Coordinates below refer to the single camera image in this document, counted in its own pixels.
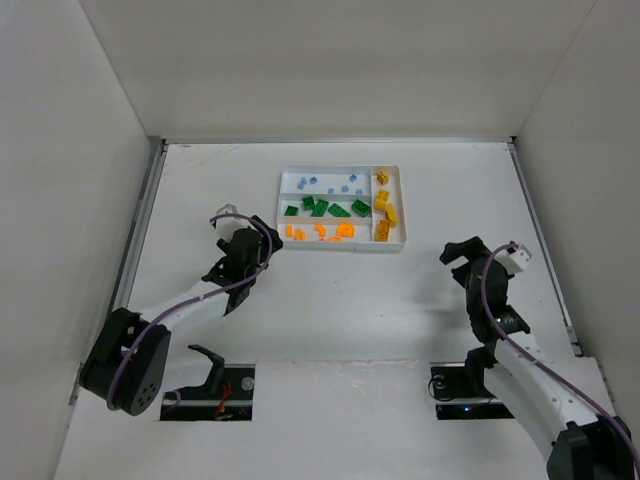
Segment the white table surface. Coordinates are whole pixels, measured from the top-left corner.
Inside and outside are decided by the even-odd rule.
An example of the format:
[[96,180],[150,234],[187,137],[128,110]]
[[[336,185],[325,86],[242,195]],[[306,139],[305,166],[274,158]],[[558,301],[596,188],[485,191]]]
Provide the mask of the white table surface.
[[[219,206],[273,221],[282,167],[323,162],[400,167],[404,251],[279,252],[223,326],[172,338],[180,365],[194,340],[228,361],[259,360],[253,420],[158,422],[159,397],[132,418],[81,390],[56,480],[544,478],[516,421],[438,421],[427,395],[428,361],[461,361],[478,346],[463,290],[437,260],[444,243],[473,235],[533,251],[511,302],[561,373],[611,408],[596,362],[573,357],[504,144],[172,146],[130,307],[210,268],[220,254],[207,220]],[[308,361],[323,359],[341,361]],[[389,359],[405,361],[369,361]]]
[[512,305],[552,355],[573,355],[562,313],[504,143],[172,145],[129,306],[189,288],[221,256],[208,219],[226,203],[275,223],[288,165],[400,168],[407,244],[401,253],[278,252],[223,326],[198,341],[229,361],[461,361],[478,342],[464,291],[438,261],[444,244],[480,236],[524,242],[533,263],[510,285]]

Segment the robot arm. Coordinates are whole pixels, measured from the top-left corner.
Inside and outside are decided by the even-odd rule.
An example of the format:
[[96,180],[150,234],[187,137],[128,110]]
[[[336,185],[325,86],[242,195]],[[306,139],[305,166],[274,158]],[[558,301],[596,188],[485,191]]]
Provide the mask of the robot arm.
[[[249,296],[259,270],[266,267],[268,247],[271,246],[271,254],[282,248],[278,232],[259,217],[249,219],[232,210],[214,217],[217,220],[212,225],[222,236],[217,245],[225,256],[201,281],[155,307],[139,313],[119,308],[107,318],[82,367],[79,383],[108,403],[111,400],[110,408],[122,409],[129,415],[144,412],[160,392],[172,331],[215,321],[235,310]],[[229,221],[235,217],[250,220],[257,228]],[[221,357],[202,347],[192,347],[210,357],[215,377]],[[127,357],[130,359],[123,369],[122,362]]]
[[[508,249],[507,255],[489,265],[484,280],[487,304],[508,339],[499,335],[482,301],[483,273],[490,255],[482,240],[474,237],[447,244],[440,257],[444,264],[467,259],[453,270],[453,277],[466,291],[472,330],[484,344],[469,352],[465,361],[471,389],[500,398],[534,440],[550,479],[632,480],[633,457],[617,429],[537,365],[548,366],[544,353],[526,322],[507,305],[509,279],[526,268],[530,252],[524,247]],[[630,438],[622,420],[612,420]]]

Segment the cable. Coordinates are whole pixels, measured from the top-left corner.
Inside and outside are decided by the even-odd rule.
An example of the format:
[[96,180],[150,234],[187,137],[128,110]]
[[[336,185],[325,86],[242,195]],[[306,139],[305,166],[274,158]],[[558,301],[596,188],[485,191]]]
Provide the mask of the cable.
[[580,397],[588,405],[590,405],[596,412],[602,415],[602,417],[611,425],[611,427],[616,431],[616,433],[620,435],[620,438],[622,438],[622,441],[625,443],[626,447],[629,449],[629,452],[633,457],[633,463],[635,465],[636,473],[640,478],[640,455],[638,454],[638,450],[636,450],[636,447],[633,445],[633,442],[627,435],[627,432],[624,431],[622,426],[618,422],[616,422],[616,420],[611,415],[609,415],[609,413],[604,408],[598,405],[598,403],[595,400],[589,397],[589,395],[587,395],[585,392],[580,390],[574,384],[566,380],[560,374],[556,373],[553,369],[547,367],[542,362],[539,362],[532,354],[530,354],[527,350],[525,350],[520,345],[518,345],[518,343],[515,340],[509,338],[509,336],[506,333],[504,333],[504,331],[500,327],[500,324],[496,321],[495,317],[493,316],[493,313],[491,313],[491,308],[489,307],[489,302],[487,301],[487,275],[489,274],[489,267],[495,261],[496,256],[500,252],[502,252],[503,250],[507,250],[509,248],[519,248],[519,246],[517,244],[511,243],[511,244],[501,245],[500,247],[496,248],[493,252],[491,252],[491,255],[489,255],[489,258],[487,259],[486,263],[484,264],[484,268],[482,269],[482,279],[480,280],[480,296],[482,298],[482,307],[484,308],[484,311],[487,314],[489,321],[491,322],[491,326],[496,330],[500,338],[505,342],[507,342],[509,345],[511,345],[515,350],[517,350],[519,354],[521,354],[524,358],[532,362],[540,370],[542,370],[544,373],[549,375],[552,379],[554,379],[556,382],[564,386],[566,389],[575,393],[578,397]]
[[116,389],[118,388],[118,384],[120,383],[120,379],[122,378],[124,369],[133,358],[133,355],[138,350],[138,347],[142,343],[142,340],[144,340],[144,337],[147,335],[147,333],[149,333],[149,331],[153,327],[158,325],[160,322],[162,322],[165,318],[167,318],[172,313],[182,310],[183,308],[188,307],[189,305],[202,302],[203,300],[211,298],[215,295],[227,292],[229,290],[233,290],[234,288],[241,287],[242,285],[246,285],[247,283],[252,282],[269,265],[269,260],[271,260],[271,256],[273,255],[273,240],[271,238],[271,233],[269,232],[269,230],[267,230],[266,227],[264,227],[257,220],[254,220],[251,217],[247,217],[246,215],[241,215],[239,213],[221,213],[220,215],[216,215],[215,217],[211,218],[211,220],[209,220],[209,223],[213,224],[216,221],[220,220],[221,218],[238,218],[240,220],[246,220],[251,225],[253,225],[253,227],[257,228],[260,231],[260,233],[263,233],[264,236],[267,238],[267,242],[268,242],[267,257],[265,261],[262,263],[262,265],[260,265],[260,267],[258,267],[255,273],[253,273],[252,275],[249,275],[247,278],[240,280],[238,282],[232,283],[230,285],[227,285],[225,287],[221,287],[216,290],[213,290],[212,292],[206,293],[201,297],[193,297],[193,298],[184,300],[180,303],[177,303],[172,307],[167,308],[164,312],[162,312],[160,315],[154,318],[153,321],[151,321],[149,325],[147,325],[144,328],[144,330],[140,332],[140,335],[136,337],[136,339],[131,344],[131,347],[129,347],[129,350],[127,351],[127,353],[124,355],[124,357],[122,357],[122,361],[120,362],[120,365],[118,365],[116,373],[113,376],[113,379],[111,380],[111,384],[109,385],[109,390],[107,392],[107,408],[109,410],[116,410],[116,407],[113,404],[113,397],[115,396]]

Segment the screw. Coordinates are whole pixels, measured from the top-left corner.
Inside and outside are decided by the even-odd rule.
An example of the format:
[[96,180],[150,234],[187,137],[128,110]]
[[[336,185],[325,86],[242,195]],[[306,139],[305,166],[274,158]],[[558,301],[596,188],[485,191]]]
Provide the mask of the screw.
[[253,386],[255,385],[255,383],[256,382],[253,378],[244,377],[240,382],[240,387],[242,387],[244,391],[253,390]]

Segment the white wall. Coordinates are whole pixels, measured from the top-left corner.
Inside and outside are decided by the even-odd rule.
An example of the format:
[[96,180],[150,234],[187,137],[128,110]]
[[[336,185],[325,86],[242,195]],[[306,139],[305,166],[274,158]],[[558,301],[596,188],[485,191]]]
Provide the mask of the white wall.
[[515,135],[594,0],[82,0],[149,134]]
[[599,0],[517,142],[586,351],[640,438],[640,2]]
[[77,0],[0,3],[0,477],[49,478],[148,142]]

